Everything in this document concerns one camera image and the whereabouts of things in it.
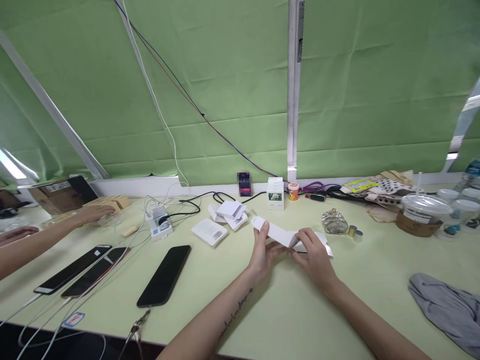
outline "sticker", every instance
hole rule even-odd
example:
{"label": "sticker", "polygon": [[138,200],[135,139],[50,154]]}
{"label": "sticker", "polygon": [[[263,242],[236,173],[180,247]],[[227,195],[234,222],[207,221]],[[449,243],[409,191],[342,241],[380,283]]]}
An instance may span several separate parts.
{"label": "sticker", "polygon": [[431,215],[422,212],[415,212],[415,210],[410,210],[408,208],[405,209],[403,215],[413,221],[416,221],[417,223],[422,224],[428,224],[430,222],[430,219],[432,218]]}
{"label": "sticker", "polygon": [[50,193],[56,192],[58,190],[70,188],[71,185],[68,181],[62,181],[56,184],[48,185],[45,186],[45,189],[47,189]]}
{"label": "sticker", "polygon": [[62,326],[64,328],[74,328],[84,317],[85,313],[78,311],[74,312],[67,320],[65,320]]}

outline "small tin can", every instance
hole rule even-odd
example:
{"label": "small tin can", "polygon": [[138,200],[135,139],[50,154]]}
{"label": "small tin can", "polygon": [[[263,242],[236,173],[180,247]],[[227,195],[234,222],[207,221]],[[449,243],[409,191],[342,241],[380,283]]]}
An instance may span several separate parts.
{"label": "small tin can", "polygon": [[300,186],[297,183],[288,184],[288,198],[292,201],[297,201],[299,199],[299,188]]}

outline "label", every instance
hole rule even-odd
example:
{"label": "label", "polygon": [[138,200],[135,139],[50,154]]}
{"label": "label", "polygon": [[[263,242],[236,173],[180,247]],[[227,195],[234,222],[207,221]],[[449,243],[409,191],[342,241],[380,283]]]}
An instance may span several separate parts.
{"label": "label", "polygon": [[74,328],[85,317],[84,312],[74,312],[65,322],[62,324],[64,328]]}
{"label": "label", "polygon": [[480,161],[473,160],[468,167],[466,168],[465,172],[470,175],[480,176]]}
{"label": "label", "polygon": [[59,183],[56,183],[56,184],[47,185],[47,186],[45,186],[45,189],[47,189],[49,193],[53,193],[53,192],[56,192],[58,190],[62,190],[62,189],[70,188],[70,187],[71,187],[71,185],[68,181],[62,181],[62,182],[59,182]]}
{"label": "label", "polygon": [[417,223],[422,224],[428,224],[430,222],[430,219],[432,218],[432,215],[428,215],[426,213],[418,213],[415,212],[415,210],[411,210],[408,208],[404,210],[403,215],[413,221],[416,221]]}

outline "cardboard box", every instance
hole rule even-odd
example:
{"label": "cardboard box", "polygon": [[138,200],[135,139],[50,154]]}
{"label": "cardboard box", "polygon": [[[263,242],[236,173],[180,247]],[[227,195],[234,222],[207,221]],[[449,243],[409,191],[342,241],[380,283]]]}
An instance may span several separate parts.
{"label": "cardboard box", "polygon": [[60,215],[80,209],[85,201],[68,180],[28,188],[31,196],[50,215]]}

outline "smartphone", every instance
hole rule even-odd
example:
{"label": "smartphone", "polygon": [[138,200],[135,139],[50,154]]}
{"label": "smartphone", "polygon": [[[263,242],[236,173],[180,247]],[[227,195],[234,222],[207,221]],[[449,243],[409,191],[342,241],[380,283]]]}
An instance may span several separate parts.
{"label": "smartphone", "polygon": [[109,271],[116,262],[122,260],[120,257],[125,252],[127,255],[130,248],[118,247],[110,251],[103,259],[97,262],[91,269],[83,274],[81,278],[75,281],[61,295],[62,298],[78,298],[88,290],[98,279],[100,279],[107,271]]}
{"label": "smartphone", "polygon": [[238,191],[241,197],[252,196],[252,177],[249,172],[237,172]]}
{"label": "smartphone", "polygon": [[97,259],[105,254],[112,247],[110,245],[98,245],[85,253],[70,265],[57,272],[35,290],[34,293],[51,295],[80,274],[83,270],[92,265]]}
{"label": "smartphone", "polygon": [[185,245],[172,247],[168,250],[160,266],[136,302],[137,307],[147,308],[163,305],[169,300],[191,248],[191,246]]}

